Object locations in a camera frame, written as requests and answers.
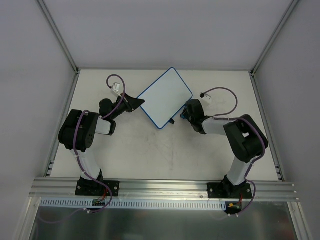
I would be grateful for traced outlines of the blue-framed small whiteboard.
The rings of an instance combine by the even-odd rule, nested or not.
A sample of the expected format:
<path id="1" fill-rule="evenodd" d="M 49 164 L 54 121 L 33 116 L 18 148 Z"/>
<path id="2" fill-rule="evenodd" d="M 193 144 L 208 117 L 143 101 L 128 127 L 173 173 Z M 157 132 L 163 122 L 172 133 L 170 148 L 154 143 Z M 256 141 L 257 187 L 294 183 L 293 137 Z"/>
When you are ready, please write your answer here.
<path id="1" fill-rule="evenodd" d="M 145 102 L 143 112 L 159 129 L 163 129 L 172 118 L 193 98 L 193 93 L 178 71 L 171 67 L 148 86 L 138 99 Z"/>

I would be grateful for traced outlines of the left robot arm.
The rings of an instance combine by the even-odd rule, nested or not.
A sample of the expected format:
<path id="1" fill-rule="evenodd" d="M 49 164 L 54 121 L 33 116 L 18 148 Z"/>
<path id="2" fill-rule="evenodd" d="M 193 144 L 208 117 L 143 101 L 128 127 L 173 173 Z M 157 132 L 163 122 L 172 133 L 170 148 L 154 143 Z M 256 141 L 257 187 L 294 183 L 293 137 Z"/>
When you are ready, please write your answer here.
<path id="1" fill-rule="evenodd" d="M 105 188 L 102 169 L 90 151 L 95 135 L 113 135 L 117 127 L 115 119 L 125 112 L 135 111 L 144 103 L 144 99 L 122 93 L 115 102 L 108 98 L 101 100 L 99 112 L 72 109 L 65 119 L 58 141 L 73 154 L 81 171 L 80 180 L 87 183 L 87 189 L 93 195 L 101 194 Z"/>

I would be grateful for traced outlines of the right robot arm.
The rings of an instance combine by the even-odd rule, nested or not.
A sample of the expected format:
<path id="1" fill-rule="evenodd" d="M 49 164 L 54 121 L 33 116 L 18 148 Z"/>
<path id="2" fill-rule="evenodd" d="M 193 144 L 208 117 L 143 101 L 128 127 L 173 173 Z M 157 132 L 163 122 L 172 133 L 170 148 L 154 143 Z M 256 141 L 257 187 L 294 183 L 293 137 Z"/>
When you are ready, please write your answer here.
<path id="1" fill-rule="evenodd" d="M 234 160 L 229 172 L 212 191 L 219 198 L 239 198 L 246 189 L 252 165 L 264 156 L 269 146 L 266 136 L 248 114 L 236 118 L 206 116 L 198 99 L 187 101 L 180 117 L 197 133 L 227 138 Z"/>

